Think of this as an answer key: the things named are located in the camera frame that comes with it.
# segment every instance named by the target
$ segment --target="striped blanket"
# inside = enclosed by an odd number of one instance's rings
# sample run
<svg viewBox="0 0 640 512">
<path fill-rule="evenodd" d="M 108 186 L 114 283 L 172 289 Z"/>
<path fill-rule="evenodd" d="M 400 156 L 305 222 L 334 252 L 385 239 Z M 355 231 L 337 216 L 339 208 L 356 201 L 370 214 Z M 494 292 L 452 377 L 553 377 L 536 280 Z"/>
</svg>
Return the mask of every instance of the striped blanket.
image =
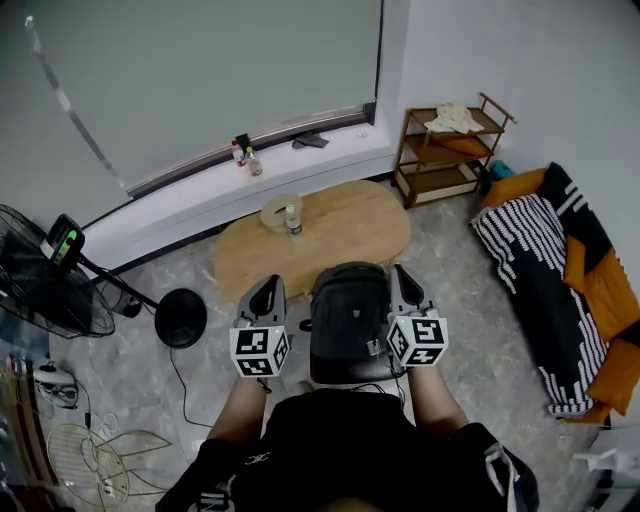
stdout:
<svg viewBox="0 0 640 512">
<path fill-rule="evenodd" d="M 498 262 L 558 417 L 581 416 L 607 348 L 584 297 L 562 282 L 566 241 L 551 203 L 536 194 L 485 209 L 472 226 Z"/>
</svg>

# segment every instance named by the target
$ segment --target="white wall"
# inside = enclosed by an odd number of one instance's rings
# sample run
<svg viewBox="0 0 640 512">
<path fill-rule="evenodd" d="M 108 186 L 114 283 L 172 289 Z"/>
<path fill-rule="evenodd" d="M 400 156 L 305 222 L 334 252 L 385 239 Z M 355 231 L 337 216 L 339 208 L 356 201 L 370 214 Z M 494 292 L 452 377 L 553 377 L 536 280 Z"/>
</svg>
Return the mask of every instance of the white wall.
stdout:
<svg viewBox="0 0 640 512">
<path fill-rule="evenodd" d="M 640 11 L 631 0 L 412 0 L 399 108 L 483 91 L 517 171 L 560 163 L 640 295 Z"/>
</svg>

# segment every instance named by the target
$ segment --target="fan grille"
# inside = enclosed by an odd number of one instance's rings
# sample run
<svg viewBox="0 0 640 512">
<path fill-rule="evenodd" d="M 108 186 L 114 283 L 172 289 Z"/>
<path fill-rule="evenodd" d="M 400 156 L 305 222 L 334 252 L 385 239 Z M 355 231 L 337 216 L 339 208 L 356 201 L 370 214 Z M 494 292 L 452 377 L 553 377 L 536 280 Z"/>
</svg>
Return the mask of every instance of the fan grille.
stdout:
<svg viewBox="0 0 640 512">
<path fill-rule="evenodd" d="M 61 272 L 42 254 L 46 233 L 13 208 L 0 205 L 0 306 L 60 336 L 113 333 L 104 296 L 79 269 Z"/>
</svg>

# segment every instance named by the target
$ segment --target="wooden table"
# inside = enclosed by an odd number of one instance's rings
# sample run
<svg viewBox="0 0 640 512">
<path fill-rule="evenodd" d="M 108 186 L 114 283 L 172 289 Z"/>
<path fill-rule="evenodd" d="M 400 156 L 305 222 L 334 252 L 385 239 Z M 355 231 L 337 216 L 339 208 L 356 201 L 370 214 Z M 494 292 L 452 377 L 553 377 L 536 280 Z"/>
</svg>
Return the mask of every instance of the wooden table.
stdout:
<svg viewBox="0 0 640 512">
<path fill-rule="evenodd" d="M 325 268 L 348 261 L 386 263 L 409 243 L 406 212 L 382 185 L 351 181 L 303 200 L 300 240 L 270 231 L 259 213 L 223 231 L 213 273 L 225 299 L 237 303 L 271 274 L 282 276 L 287 298 L 308 294 Z"/>
</svg>

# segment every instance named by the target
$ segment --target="small bottle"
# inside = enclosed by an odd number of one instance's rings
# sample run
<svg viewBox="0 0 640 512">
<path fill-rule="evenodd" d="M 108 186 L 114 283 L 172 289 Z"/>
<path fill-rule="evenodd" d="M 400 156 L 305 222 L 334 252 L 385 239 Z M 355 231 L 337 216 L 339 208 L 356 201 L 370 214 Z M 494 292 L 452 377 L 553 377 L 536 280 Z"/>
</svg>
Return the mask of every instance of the small bottle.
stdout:
<svg viewBox="0 0 640 512">
<path fill-rule="evenodd" d="M 292 204 L 288 204 L 285 209 L 285 222 L 289 228 L 289 236 L 294 240 L 299 240 L 302 235 L 302 222 L 300 221 L 300 213 Z"/>
<path fill-rule="evenodd" d="M 242 151 L 237 140 L 231 141 L 231 152 L 233 153 L 233 159 L 236 161 L 236 165 L 238 167 L 244 167 L 244 164 L 246 164 L 247 161 L 244 157 L 244 151 Z"/>
<path fill-rule="evenodd" d="M 249 161 L 249 170 L 251 171 L 251 176 L 259 176 L 262 174 L 262 165 L 260 164 L 260 160 L 253 152 L 253 148 L 249 146 L 247 148 L 247 160 Z"/>
</svg>

